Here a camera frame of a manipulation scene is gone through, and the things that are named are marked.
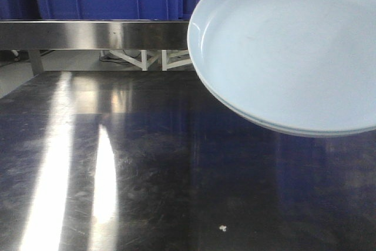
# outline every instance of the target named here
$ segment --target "white metal frame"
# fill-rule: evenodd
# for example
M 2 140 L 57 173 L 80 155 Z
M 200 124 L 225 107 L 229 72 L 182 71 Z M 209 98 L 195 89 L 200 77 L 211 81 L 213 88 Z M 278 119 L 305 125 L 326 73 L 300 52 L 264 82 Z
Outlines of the white metal frame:
M 124 52 L 120 50 L 109 50 L 111 54 L 114 54 L 115 56 L 122 58 L 123 60 L 134 64 L 135 66 L 141 68 L 143 71 L 147 71 L 149 67 L 156 62 L 158 59 L 160 59 L 160 52 L 158 51 L 150 51 L 150 50 L 140 50 L 141 52 L 141 61 L 126 55 Z
M 162 50 L 162 70 L 166 71 L 171 68 L 176 68 L 180 66 L 185 66 L 192 64 L 191 59 L 179 59 L 178 57 L 189 55 L 188 50 L 172 51 L 172 50 Z

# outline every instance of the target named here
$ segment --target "plate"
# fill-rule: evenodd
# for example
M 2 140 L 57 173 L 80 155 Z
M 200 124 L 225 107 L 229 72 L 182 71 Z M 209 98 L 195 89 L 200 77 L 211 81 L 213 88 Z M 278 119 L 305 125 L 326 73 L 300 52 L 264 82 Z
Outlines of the plate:
M 376 128 L 376 0 L 200 0 L 187 41 L 207 89 L 256 124 Z

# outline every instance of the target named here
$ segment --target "scratched metal surface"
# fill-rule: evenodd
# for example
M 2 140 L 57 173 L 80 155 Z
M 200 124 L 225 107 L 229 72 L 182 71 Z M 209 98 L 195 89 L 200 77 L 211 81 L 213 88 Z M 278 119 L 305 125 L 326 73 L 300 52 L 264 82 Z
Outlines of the scratched metal surface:
M 375 132 L 275 133 L 194 72 L 45 72 L 0 154 L 0 250 L 375 250 Z

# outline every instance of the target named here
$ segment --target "food crumb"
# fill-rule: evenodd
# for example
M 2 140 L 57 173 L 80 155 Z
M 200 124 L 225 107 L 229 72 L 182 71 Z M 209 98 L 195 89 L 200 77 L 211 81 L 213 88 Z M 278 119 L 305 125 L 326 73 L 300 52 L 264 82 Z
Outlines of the food crumb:
M 219 229 L 220 230 L 222 230 L 223 232 L 226 232 L 227 230 L 227 226 L 224 226 L 224 225 L 221 225 L 220 227 L 219 227 Z

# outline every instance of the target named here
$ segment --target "floor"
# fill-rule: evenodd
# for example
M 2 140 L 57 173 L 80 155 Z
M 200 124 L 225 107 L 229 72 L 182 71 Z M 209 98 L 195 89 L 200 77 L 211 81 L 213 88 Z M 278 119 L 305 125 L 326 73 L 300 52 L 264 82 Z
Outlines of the floor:
M 42 62 L 46 71 L 138 71 L 131 63 L 113 59 L 101 61 L 100 52 L 90 51 L 52 51 L 46 52 Z M 161 70 L 160 62 L 150 67 L 151 71 Z M 193 70 L 192 66 L 183 66 L 173 70 Z M 10 52 L 0 54 L 0 98 L 21 86 L 33 77 L 27 54 L 21 54 L 20 62 L 14 62 Z

